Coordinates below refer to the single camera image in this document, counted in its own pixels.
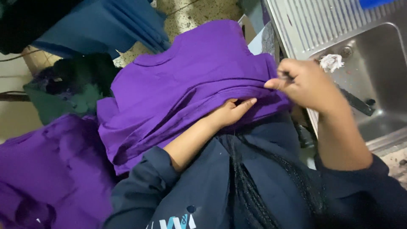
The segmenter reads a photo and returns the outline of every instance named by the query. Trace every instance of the jacket sleeve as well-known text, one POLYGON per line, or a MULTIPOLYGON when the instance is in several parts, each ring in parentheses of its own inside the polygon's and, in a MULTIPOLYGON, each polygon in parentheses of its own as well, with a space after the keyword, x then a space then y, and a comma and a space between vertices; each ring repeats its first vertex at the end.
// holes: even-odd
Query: jacket sleeve
POLYGON ((389 168, 378 156, 369 168, 357 171, 331 170, 320 159, 315 163, 327 193, 339 200, 337 215, 364 228, 407 228, 407 191, 388 176, 389 168))
POLYGON ((146 228, 155 209, 176 183, 178 174, 168 153, 153 147, 144 153, 127 179, 113 189, 113 213, 104 222, 104 229, 146 228))

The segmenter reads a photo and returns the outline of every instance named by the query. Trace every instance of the purple fabric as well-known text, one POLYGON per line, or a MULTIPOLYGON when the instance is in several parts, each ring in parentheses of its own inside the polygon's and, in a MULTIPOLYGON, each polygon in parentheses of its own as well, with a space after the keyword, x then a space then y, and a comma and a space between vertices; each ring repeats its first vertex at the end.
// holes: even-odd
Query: purple fabric
POLYGON ((105 157, 96 122, 75 115, 7 140, 0 145, 0 221, 7 229, 100 228, 115 185, 105 157))
POLYGON ((111 86, 115 99, 98 101, 107 157, 117 174, 127 172, 143 152, 164 147, 230 98, 258 98, 230 128, 288 110, 283 93, 263 88, 274 77, 274 57, 251 54, 237 22, 212 21, 185 32, 164 53, 141 55, 123 68, 111 86))

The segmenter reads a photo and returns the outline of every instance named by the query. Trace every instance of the black cable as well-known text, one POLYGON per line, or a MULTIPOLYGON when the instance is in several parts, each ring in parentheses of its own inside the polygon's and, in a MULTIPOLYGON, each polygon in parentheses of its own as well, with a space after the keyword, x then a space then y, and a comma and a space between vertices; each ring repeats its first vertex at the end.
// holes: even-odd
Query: black cable
POLYGON ((20 57, 27 56, 27 55, 33 54, 33 53, 35 53, 35 52, 38 52, 38 51, 42 51, 42 50, 41 50, 41 49, 38 49, 38 50, 29 52, 29 53, 26 53, 26 54, 23 54, 23 55, 19 55, 18 57, 13 57, 13 58, 10 58, 10 59, 3 59, 3 60, 0 60, 0 62, 6 62, 6 61, 18 59, 18 58, 20 58, 20 57))

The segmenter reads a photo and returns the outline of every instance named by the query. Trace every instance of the dark green fabric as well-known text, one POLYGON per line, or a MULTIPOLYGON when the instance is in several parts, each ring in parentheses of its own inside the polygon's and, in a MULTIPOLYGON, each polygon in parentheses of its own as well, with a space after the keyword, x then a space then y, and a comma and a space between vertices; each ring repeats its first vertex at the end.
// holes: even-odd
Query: dark green fabric
POLYGON ((113 96, 110 85, 119 70, 109 54, 78 56, 59 60, 53 66, 54 79, 60 83, 62 91, 69 89, 73 93, 68 100, 58 94, 50 94, 35 79, 23 88, 37 109, 41 122, 47 125, 68 113, 80 117, 96 115, 96 102, 113 96))

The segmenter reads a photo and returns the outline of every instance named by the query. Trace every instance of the forearm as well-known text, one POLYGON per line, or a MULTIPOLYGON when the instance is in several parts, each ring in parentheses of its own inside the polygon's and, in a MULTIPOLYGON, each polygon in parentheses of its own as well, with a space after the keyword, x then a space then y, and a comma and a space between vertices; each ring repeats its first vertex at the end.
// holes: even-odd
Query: forearm
POLYGON ((218 128, 206 122, 206 118, 202 118, 166 145, 164 150, 170 155, 174 169, 177 172, 184 170, 205 143, 218 131, 218 128))
POLYGON ((318 151, 325 167, 359 170, 372 164, 372 153, 359 133, 348 104, 319 115, 318 151))

